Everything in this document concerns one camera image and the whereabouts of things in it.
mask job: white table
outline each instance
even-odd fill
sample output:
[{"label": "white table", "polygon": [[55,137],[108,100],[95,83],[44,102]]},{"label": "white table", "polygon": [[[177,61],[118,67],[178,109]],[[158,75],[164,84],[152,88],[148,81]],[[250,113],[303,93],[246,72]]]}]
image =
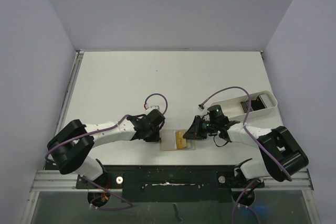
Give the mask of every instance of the white table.
[{"label": "white table", "polygon": [[[165,129],[189,128],[199,114],[197,105],[224,87],[241,86],[250,93],[271,90],[260,52],[86,51],[72,84],[64,125],[73,119],[103,123],[141,114],[144,99],[158,92],[169,102]],[[241,90],[225,91],[208,105],[241,95]],[[152,97],[149,105],[163,109],[164,101]],[[258,127],[282,125],[278,109],[248,122]],[[119,141],[92,149],[90,156],[105,165],[234,165],[261,158],[258,149],[234,143],[218,148],[212,138],[197,141],[194,151],[161,151],[159,145]]]}]

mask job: white wall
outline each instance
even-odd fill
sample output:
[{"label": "white wall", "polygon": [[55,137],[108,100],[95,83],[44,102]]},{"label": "white wall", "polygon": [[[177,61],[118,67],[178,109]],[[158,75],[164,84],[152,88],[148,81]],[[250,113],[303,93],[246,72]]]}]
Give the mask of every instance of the white wall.
[{"label": "white wall", "polygon": [[322,223],[335,223],[336,0],[293,0],[265,64],[285,126],[310,159]]},{"label": "white wall", "polygon": [[76,49],[263,50],[292,0],[50,0]]},{"label": "white wall", "polygon": [[49,0],[0,0],[1,223],[19,223],[75,51]]}]

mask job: metal edge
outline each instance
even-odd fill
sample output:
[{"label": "metal edge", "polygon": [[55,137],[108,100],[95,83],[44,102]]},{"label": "metal edge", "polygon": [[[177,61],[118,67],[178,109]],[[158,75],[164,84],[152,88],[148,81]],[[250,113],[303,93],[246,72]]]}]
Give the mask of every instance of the metal edge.
[{"label": "metal edge", "polygon": [[30,224],[32,222],[38,196],[39,196],[38,191],[30,192],[29,197],[27,199],[25,210],[21,217],[21,221],[20,221],[21,224]]},{"label": "metal edge", "polygon": [[317,211],[313,193],[311,190],[302,190],[302,195],[306,203],[307,211],[312,224],[321,224],[319,213]]},{"label": "metal edge", "polygon": [[74,61],[73,66],[72,66],[72,71],[71,71],[69,83],[68,83],[68,86],[67,86],[66,94],[65,94],[65,97],[64,97],[64,100],[63,100],[61,113],[60,113],[60,116],[59,116],[59,120],[58,120],[58,123],[57,123],[55,134],[58,133],[64,125],[64,120],[65,120],[66,115],[68,113],[69,104],[70,104],[70,101],[71,101],[73,90],[75,88],[75,83],[76,83],[76,80],[77,80],[77,76],[78,76],[78,72],[79,72],[79,69],[80,69],[81,62],[83,60],[83,55],[84,55],[83,51],[76,51],[75,61]]},{"label": "metal edge", "polygon": [[311,180],[311,176],[310,176],[310,172],[309,172],[309,169],[308,169],[308,168],[307,168],[307,173],[308,173],[308,177],[309,177],[309,180],[310,180],[311,189],[314,191],[313,181]]},{"label": "metal edge", "polygon": [[[65,93],[65,97],[62,103],[62,107],[61,107],[61,113],[59,116],[59,120],[56,126],[56,130],[55,130],[55,134],[58,133],[61,129],[61,127],[64,124],[64,119],[65,116],[68,112],[68,107],[69,107],[69,103],[71,100],[71,96],[72,96],[72,92],[73,92],[73,88],[75,87],[75,82],[77,80],[77,75],[79,72],[79,68],[80,68],[80,64],[81,61],[83,59],[83,55],[84,55],[84,51],[81,50],[77,50],[76,51],[76,55],[75,55],[75,59],[74,59],[74,63],[72,65],[72,70],[71,70],[71,74],[70,74],[70,78],[69,78],[69,83],[66,89],[66,93]],[[21,224],[30,224],[32,222],[33,216],[34,216],[34,212],[35,212],[35,207],[36,207],[36,202],[38,200],[38,196],[39,196],[39,191],[34,190],[33,185],[30,189],[30,193],[28,196],[28,200],[27,200],[27,204],[25,206],[24,212],[22,214],[22,218],[21,218]]]},{"label": "metal edge", "polygon": [[[32,191],[99,191],[98,189],[76,189],[78,174],[62,175],[57,170],[38,170],[33,182]],[[299,171],[292,182],[277,182],[265,178],[265,187],[256,190],[311,190],[311,181],[307,170]]]}]

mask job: white tray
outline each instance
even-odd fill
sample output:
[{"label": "white tray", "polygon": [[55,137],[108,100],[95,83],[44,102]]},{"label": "white tray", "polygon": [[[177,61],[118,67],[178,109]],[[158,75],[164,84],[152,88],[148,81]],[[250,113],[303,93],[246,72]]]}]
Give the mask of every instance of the white tray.
[{"label": "white tray", "polygon": [[[258,95],[260,94],[266,94],[269,100],[271,101],[271,103],[273,104],[273,107],[262,109],[262,110],[257,110],[257,111],[252,111],[250,112],[248,116],[249,118],[255,118],[257,116],[267,115],[278,106],[278,101],[273,95],[273,93],[267,90],[250,94],[251,99],[252,100],[256,99]],[[224,101],[214,102],[211,104],[211,106],[219,104],[222,107],[223,113],[230,120],[243,121],[246,114],[243,112],[240,106],[240,102],[244,102],[244,101],[247,101],[247,95],[224,100]]]}]

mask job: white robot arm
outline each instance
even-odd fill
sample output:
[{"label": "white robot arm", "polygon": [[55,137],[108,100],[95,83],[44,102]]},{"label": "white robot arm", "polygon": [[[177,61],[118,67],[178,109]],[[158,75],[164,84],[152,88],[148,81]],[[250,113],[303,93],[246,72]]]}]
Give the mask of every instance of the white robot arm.
[{"label": "white robot arm", "polygon": [[288,178],[288,174],[292,175],[308,165],[307,156],[284,126],[262,129],[229,121],[220,105],[209,107],[208,116],[209,120],[196,116],[183,137],[202,140],[219,135],[228,142],[259,148],[262,159],[249,159],[237,168],[245,179],[271,176],[282,182]]},{"label": "white robot arm", "polygon": [[159,131],[165,117],[158,109],[148,109],[147,114],[124,116],[119,122],[82,124],[80,120],[68,123],[47,145],[61,174],[76,172],[90,180],[103,174],[104,167],[89,156],[92,148],[116,141],[143,139],[158,142]]}]

